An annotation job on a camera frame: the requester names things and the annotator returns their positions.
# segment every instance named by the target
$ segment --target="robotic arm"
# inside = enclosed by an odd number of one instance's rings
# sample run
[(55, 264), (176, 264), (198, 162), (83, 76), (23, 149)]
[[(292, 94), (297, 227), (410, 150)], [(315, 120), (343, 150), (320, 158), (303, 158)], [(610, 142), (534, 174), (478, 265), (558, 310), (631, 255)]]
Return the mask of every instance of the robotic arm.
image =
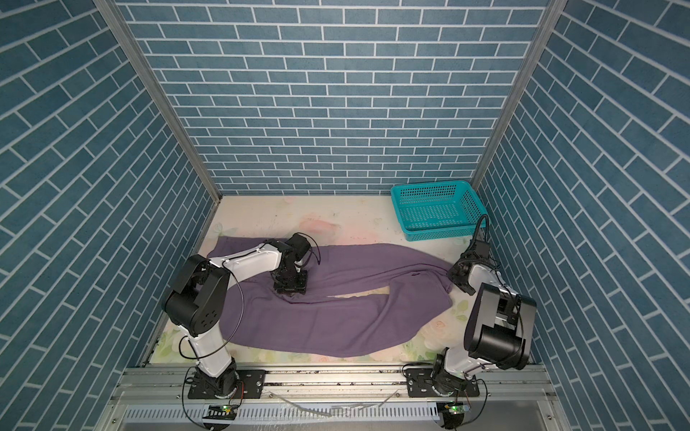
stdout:
[(226, 291), (269, 271), (276, 292), (303, 294), (307, 280), (303, 259), (310, 249), (305, 237), (294, 234), (286, 242), (271, 239), (228, 256), (207, 259), (195, 254), (183, 264), (161, 297), (161, 307), (190, 341), (207, 392), (224, 398), (237, 387), (235, 360), (223, 349), (227, 342), (218, 323)]
[[(479, 239), (481, 227), (486, 228), (483, 240)], [(436, 395), (450, 397), (465, 391), (471, 379), (476, 379), (474, 376), (482, 371), (521, 370), (529, 361), (537, 303), (501, 280), (500, 262), (491, 256), (489, 227), (489, 217), (484, 214), (477, 220), (467, 250), (447, 272), (448, 278), (460, 290), (477, 295), (467, 321), (464, 342), (438, 354), (430, 373), (419, 369), (405, 373), (403, 367), (411, 396), (417, 396), (418, 388), (424, 396), (424, 391), (428, 393), (427, 387), (430, 386)], [(484, 389), (485, 405), (488, 390)], [(454, 403), (437, 403), (442, 427), (452, 430), (474, 422), (484, 410), (484, 405), (479, 414), (464, 422), (469, 403), (464, 405), (457, 399)]]

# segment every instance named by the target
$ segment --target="white robotic arm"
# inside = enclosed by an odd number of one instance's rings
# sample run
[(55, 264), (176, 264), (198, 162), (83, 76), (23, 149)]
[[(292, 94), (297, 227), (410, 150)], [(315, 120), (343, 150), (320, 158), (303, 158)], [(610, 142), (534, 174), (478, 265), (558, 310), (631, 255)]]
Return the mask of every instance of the white robotic arm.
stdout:
[(231, 395), (237, 386), (235, 361), (223, 348), (227, 341), (219, 327), (227, 290), (270, 272), (276, 292), (304, 293), (307, 271), (302, 266), (310, 249), (305, 237), (294, 234), (286, 242), (271, 239), (228, 256), (206, 259), (196, 254), (187, 259), (171, 282), (161, 307), (188, 338), (197, 369), (217, 397)]
[[(210, 264), (230, 271), (229, 290), (235, 284), (241, 283), (256, 274), (276, 270), (280, 264), (281, 255), (282, 253), (273, 245), (261, 244), (240, 253), (213, 257), (210, 260)], [(233, 357), (225, 349), (218, 350), (225, 343), (220, 332), (219, 322), (216, 322), (211, 329), (196, 337), (192, 337), (184, 325), (178, 326), (181, 332), (188, 337), (195, 355), (199, 357), (197, 367), (201, 371), (210, 377), (218, 377), (230, 366)]]

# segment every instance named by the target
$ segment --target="black cable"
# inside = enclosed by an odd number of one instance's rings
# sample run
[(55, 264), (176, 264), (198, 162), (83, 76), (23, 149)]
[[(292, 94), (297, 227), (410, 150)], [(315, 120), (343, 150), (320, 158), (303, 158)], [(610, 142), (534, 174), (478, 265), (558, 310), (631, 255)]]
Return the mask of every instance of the black cable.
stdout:
[(400, 370), (400, 374), (405, 376), (406, 378), (409, 377), (407, 374), (405, 374), (405, 367), (414, 367), (418, 365), (433, 365), (432, 363), (429, 362), (410, 362), (406, 363), (405, 365), (402, 366), (402, 369)]
[(180, 399), (182, 400), (182, 412), (183, 412), (184, 415), (187, 417), (187, 419), (189, 419), (189, 421), (190, 421), (191, 423), (193, 423), (194, 425), (198, 426), (199, 428), (202, 428), (202, 429), (208, 431), (208, 428), (207, 428), (206, 426), (204, 426), (204, 425), (199, 425), (198, 423), (194, 422), (194, 421), (192, 420), (192, 418), (189, 417), (189, 414), (187, 414), (187, 409), (185, 409), (185, 407), (184, 407), (184, 384), (187, 383), (187, 376), (189, 375), (189, 370), (191, 370), (192, 368), (194, 368), (193, 365), (192, 365), (191, 367), (187, 368), (187, 372), (184, 373), (184, 380), (182, 381), (182, 396), (180, 397)]
[(239, 394), (239, 404), (237, 405), (237, 408), (242, 407), (242, 401), (244, 401), (244, 382), (242, 382), (242, 392)]
[(196, 359), (197, 361), (199, 359), (208, 358), (209, 356), (218, 353), (222, 348), (224, 348), (226, 345), (228, 345), (228, 343), (230, 343), (230, 340), (235, 336), (235, 333), (237, 332), (237, 329), (239, 328), (239, 324), (242, 322), (242, 316), (244, 316), (244, 293), (242, 292), (242, 287), (239, 285), (239, 281), (237, 280), (237, 277), (235, 276), (235, 274), (232, 271), (230, 271), (230, 275), (232, 275), (233, 278), (235, 279), (235, 283), (237, 283), (237, 288), (239, 289), (239, 295), (242, 297), (242, 309), (241, 309), (241, 312), (239, 313), (239, 320), (237, 321), (237, 326), (235, 326), (235, 330), (233, 330), (233, 333), (228, 337), (227, 340), (225, 340), (225, 343), (223, 343), (222, 346), (220, 346), (216, 350), (213, 350), (211, 353), (205, 354), (204, 356), (200, 356), (200, 357), (198, 357), (198, 356), (189, 357), (189, 356), (186, 356), (185, 354), (182, 353), (182, 340), (184, 340), (185, 338), (187, 338), (187, 341), (189, 342), (189, 346), (192, 348), (192, 351), (194, 352), (194, 347), (192, 346), (192, 342), (189, 341), (189, 336), (185, 335), (184, 337), (179, 339), (179, 343), (177, 344), (177, 350), (179, 351), (179, 355), (181, 357), (183, 357), (185, 359)]
[(299, 268), (299, 269), (304, 268), (305, 266), (307, 266), (307, 264), (308, 264), (309, 261), (311, 260), (311, 257), (312, 257), (312, 256), (316, 256), (316, 254), (314, 254), (314, 252), (311, 251), (311, 249), (310, 249), (310, 250), (309, 250), (309, 255), (307, 256), (306, 261), (305, 261), (303, 264), (301, 264), (301, 265), (298, 265), (297, 262), (295, 262), (295, 266), (296, 266), (297, 268)]
[(493, 271), (494, 265), (491, 262), (485, 261), (483, 259), (476, 259), (474, 257), (464, 257), (460, 258), (457, 260), (460, 263), (476, 263), (478, 265), (483, 265), (489, 268), (490, 271)]
[(506, 287), (508, 287), (508, 285), (506, 284), (505, 281), (501, 280), (501, 276), (498, 275), (498, 270), (499, 270), (499, 269), (501, 269), (501, 263), (500, 263), (500, 262), (497, 263), (497, 265), (491, 270), (491, 272), (493, 272), (494, 274), (496, 274), (496, 279), (497, 279), (498, 282), (501, 284), (501, 287), (502, 287), (502, 288), (506, 288)]
[(487, 214), (482, 214), (479, 220), (477, 220), (477, 224), (475, 224), (475, 231), (472, 234), (472, 240), (470, 241), (468, 248), (471, 248), (475, 241), (477, 241), (477, 236), (479, 236), (479, 231), (482, 228), (483, 220), (486, 220), (486, 234), (484, 235), (484, 242), (489, 242), (489, 216)]
[(461, 423), (459, 426), (455, 427), (456, 430), (458, 428), (460, 428), (461, 426), (468, 425), (468, 424), (476, 421), (477, 419), (479, 419), (479, 417), (482, 416), (482, 412), (484, 411), (484, 408), (486, 407), (486, 400), (489, 398), (489, 389), (486, 387), (486, 382), (484, 381), (484, 379), (477, 379), (475, 381), (481, 381), (484, 384), (484, 404), (482, 404), (482, 408), (480, 409), (479, 414), (477, 416), (473, 417), (471, 420), (469, 420), (465, 423)]
[(316, 242), (316, 240), (314, 238), (312, 238), (311, 235), (307, 235), (306, 233), (303, 233), (303, 232), (295, 232), (295, 233), (300, 234), (303, 237), (307, 237), (310, 240), (314, 241), (314, 245), (316, 245), (316, 250), (319, 252), (319, 256), (316, 258), (316, 264), (321, 265), (321, 249), (319, 248), (318, 242)]

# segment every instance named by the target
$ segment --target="aluminum frame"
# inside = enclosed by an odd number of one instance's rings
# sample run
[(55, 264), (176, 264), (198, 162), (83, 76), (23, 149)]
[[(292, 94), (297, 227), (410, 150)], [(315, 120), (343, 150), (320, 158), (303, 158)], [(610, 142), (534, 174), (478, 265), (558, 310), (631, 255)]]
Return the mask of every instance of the aluminum frame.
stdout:
[[(314, 363), (273, 365), (239, 364), (238, 369), (260, 368), (266, 371), (260, 399), (245, 399), (243, 405), (272, 405), (279, 395), (293, 403), (310, 405), (343, 403), (393, 403), (405, 408), (420, 402), (448, 401), (448, 397), (409, 398), (403, 363), (363, 363), (357, 365), (323, 365)], [(129, 408), (153, 406), (161, 410), (180, 407), (182, 380), (189, 367), (155, 366), (127, 368), (115, 389), (98, 431), (117, 431), (123, 425)], [(547, 431), (569, 431), (562, 419), (558, 398), (543, 365), (528, 365), (523, 370), (487, 370), (479, 376), (486, 381), (488, 399), (496, 401), (537, 401)], [(471, 401), (484, 400), (484, 388)], [(209, 400), (187, 399), (187, 410), (208, 407)], [(257, 419), (256, 424), (265, 423)]]
[(170, 127), (170, 130), (172, 130), (172, 133), (177, 139), (177, 143), (186, 154), (194, 171), (199, 175), (204, 187), (206, 187), (213, 201), (219, 203), (221, 199), (220, 190), (218, 190), (218, 187), (211, 178), (210, 173), (206, 169), (206, 165), (204, 165), (204, 162), (201, 160), (197, 149), (194, 147), (175, 109), (173, 109), (173, 106), (170, 104), (161, 83), (153, 73), (153, 69), (144, 55), (144, 51), (141, 50), (141, 46), (137, 43), (132, 30), (125, 22), (122, 12), (115, 4), (115, 0), (94, 0), (94, 4), (96, 8), (98, 8), (106, 24), (108, 24), (112, 35), (115, 36), (115, 39), (120, 44), (122, 51), (129, 59), (137, 76), (141, 79), (153, 103), (158, 107), (161, 116), (168, 127)]
[(470, 180), (470, 184), (474, 190), (479, 190), (479, 186), (484, 179), (486, 170), (489, 168), (491, 160), (496, 154), (498, 146), (501, 144), (501, 139), (503, 139), (503, 136), (508, 129), (508, 124), (510, 124), (513, 114), (515, 114), (515, 109), (517, 109), (518, 103), (522, 98), (522, 94), (527, 88), (529, 79), (532, 77), (534, 70), (537, 68), (537, 63), (539, 63), (539, 59), (546, 48), (546, 43), (549, 41), (549, 37), (551, 37), (551, 33), (553, 33), (553, 29), (555, 28), (561, 12), (563, 12), (567, 2), (568, 0), (551, 0), (544, 11), (544, 15), (542, 16), (542, 20), (539, 22), (534, 39), (532, 39), (532, 43), (530, 43), (529, 49), (524, 56), (520, 70), (517, 72), (515, 83), (511, 88), (510, 94), (508, 94), (508, 97), (506, 98), (503, 109), (501, 109), (498, 120), (496, 121), (496, 124), (491, 131), (491, 135), (489, 136), (489, 140), (486, 143), (486, 148), (484, 149), (482, 156), (479, 158), (475, 173)]

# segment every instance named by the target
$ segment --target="wire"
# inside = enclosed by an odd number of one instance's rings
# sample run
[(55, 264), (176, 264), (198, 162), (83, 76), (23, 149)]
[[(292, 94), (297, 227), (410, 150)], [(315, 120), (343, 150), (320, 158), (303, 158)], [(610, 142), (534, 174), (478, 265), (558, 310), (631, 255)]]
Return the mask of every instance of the wire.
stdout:
[(185, 407), (184, 407), (184, 384), (187, 383), (187, 376), (189, 375), (189, 370), (191, 370), (192, 368), (194, 368), (193, 365), (192, 365), (191, 367), (187, 368), (187, 372), (184, 373), (184, 380), (182, 381), (182, 396), (180, 397), (180, 399), (182, 400), (182, 412), (183, 412), (184, 415), (187, 417), (187, 419), (189, 419), (189, 421), (190, 421), (191, 423), (193, 423), (194, 425), (198, 426), (199, 428), (202, 428), (202, 429), (208, 431), (208, 428), (207, 428), (206, 426), (204, 426), (204, 425), (199, 425), (197, 422), (194, 422), (194, 421), (192, 420), (192, 418), (189, 417), (189, 414), (187, 414), (187, 409), (185, 409)]
[(274, 394), (273, 392), (269, 392), (269, 394), (273, 395), (274, 397), (276, 397), (278, 399), (281, 399), (282, 401), (286, 402), (287, 404), (290, 404), (291, 406), (293, 406), (294, 408), (298, 409), (301, 412), (316, 414), (317, 416), (333, 417), (333, 415), (331, 413), (320, 412), (319, 410), (312, 410), (310, 408), (302, 407), (301, 405), (295, 404), (292, 401), (288, 401), (285, 398), (281, 397), (280, 395)]
[(309, 255), (307, 256), (306, 261), (305, 261), (303, 264), (301, 264), (301, 265), (298, 265), (297, 262), (295, 262), (295, 266), (298, 267), (298, 268), (300, 268), (300, 269), (304, 268), (305, 266), (307, 266), (307, 264), (308, 264), (309, 261), (311, 260), (311, 257), (312, 257), (312, 256), (315, 256), (315, 254), (314, 254), (314, 252), (310, 249), (310, 250), (309, 250)]
[(381, 407), (385, 403), (388, 402), (391, 398), (393, 398), (400, 390), (396, 389), (394, 393), (388, 395), (385, 400), (381, 401), (380, 403), (356, 403), (356, 404), (344, 404), (344, 405), (332, 405), (331, 409), (332, 410), (343, 410), (346, 408), (353, 409), (353, 408), (369, 408), (369, 407)]
[(478, 265), (486, 266), (490, 271), (493, 271), (496, 268), (496, 265), (495, 265), (496, 259), (491, 258), (491, 257), (489, 259), (492, 260), (493, 263), (489, 262), (488, 260), (476, 259), (474, 257), (461, 257), (457, 261), (460, 263), (476, 263)]
[(405, 365), (402, 366), (402, 369), (400, 370), (400, 374), (402, 374), (405, 377), (409, 377), (407, 374), (405, 374), (405, 367), (415, 367), (419, 365), (432, 365), (429, 362), (410, 362), (406, 363)]
[(482, 214), (477, 220), (477, 224), (475, 225), (475, 231), (472, 234), (472, 240), (470, 241), (470, 245), (468, 248), (472, 248), (472, 245), (477, 241), (477, 237), (479, 236), (479, 231), (482, 228), (482, 221), (486, 220), (486, 234), (484, 235), (484, 242), (489, 242), (489, 216), (486, 214)]
[(213, 350), (211, 353), (205, 354), (204, 356), (200, 356), (200, 357), (198, 357), (198, 356), (189, 357), (189, 356), (186, 356), (185, 354), (182, 353), (182, 340), (184, 340), (185, 338), (187, 338), (187, 341), (189, 342), (189, 346), (192, 348), (192, 351), (194, 352), (194, 346), (192, 345), (192, 341), (190, 341), (188, 335), (185, 335), (184, 337), (179, 339), (179, 343), (177, 344), (177, 350), (179, 351), (179, 355), (181, 357), (183, 357), (185, 359), (196, 359), (197, 361), (200, 359), (203, 359), (203, 358), (208, 358), (209, 356), (218, 353), (222, 348), (224, 348), (226, 345), (228, 345), (228, 343), (230, 343), (230, 340), (235, 336), (235, 333), (237, 332), (237, 329), (239, 328), (239, 324), (242, 322), (242, 316), (244, 316), (244, 293), (242, 292), (242, 287), (240, 286), (239, 281), (237, 280), (237, 277), (235, 276), (235, 274), (232, 271), (230, 271), (230, 275), (232, 275), (233, 278), (235, 279), (235, 283), (237, 284), (237, 288), (239, 289), (239, 295), (242, 297), (242, 309), (239, 312), (239, 320), (237, 321), (237, 326), (235, 326), (235, 330), (233, 330), (233, 333), (228, 337), (227, 340), (225, 340), (225, 343), (223, 343), (222, 346), (220, 346), (216, 350)]
[(502, 287), (502, 288), (507, 288), (508, 285), (507, 285), (503, 280), (501, 280), (501, 276), (498, 274), (498, 270), (499, 270), (499, 269), (501, 269), (501, 263), (500, 263), (500, 262), (498, 262), (498, 264), (491, 270), (491, 272), (493, 272), (494, 274), (496, 274), (496, 279), (497, 279), (498, 282), (501, 284), (501, 287)]
[(303, 237), (307, 237), (310, 240), (314, 241), (314, 245), (316, 245), (316, 251), (319, 252), (319, 256), (316, 258), (316, 264), (321, 265), (321, 249), (319, 248), (319, 244), (316, 242), (316, 240), (314, 238), (312, 238), (311, 235), (307, 235), (306, 233), (303, 233), (303, 232), (295, 232), (295, 233), (300, 234)]
[(261, 246), (260, 246), (260, 247), (258, 247), (258, 248), (253, 248), (250, 252), (247, 252), (247, 253), (245, 253), (245, 254), (243, 254), (243, 255), (241, 255), (241, 256), (233, 256), (233, 259), (239, 259), (239, 258), (241, 258), (241, 257), (247, 257), (247, 256), (249, 256), (249, 255), (252, 254), (252, 253), (258, 252), (259, 250), (261, 250), (261, 249), (264, 248), (265, 246), (266, 246), (266, 242), (264, 241), (263, 243), (261, 243)]
[(239, 396), (239, 405), (237, 408), (242, 407), (242, 401), (244, 401), (244, 382), (242, 381), (242, 394)]
[(479, 417), (482, 416), (482, 412), (484, 411), (484, 408), (486, 407), (486, 400), (489, 397), (489, 389), (486, 387), (486, 382), (484, 381), (484, 379), (477, 379), (475, 381), (481, 381), (484, 384), (484, 404), (482, 404), (482, 408), (480, 409), (479, 414), (477, 416), (473, 417), (471, 420), (469, 420), (465, 423), (461, 423), (459, 426), (455, 427), (456, 430), (458, 428), (460, 428), (461, 426), (468, 425), (468, 424), (476, 421), (477, 419), (479, 419)]

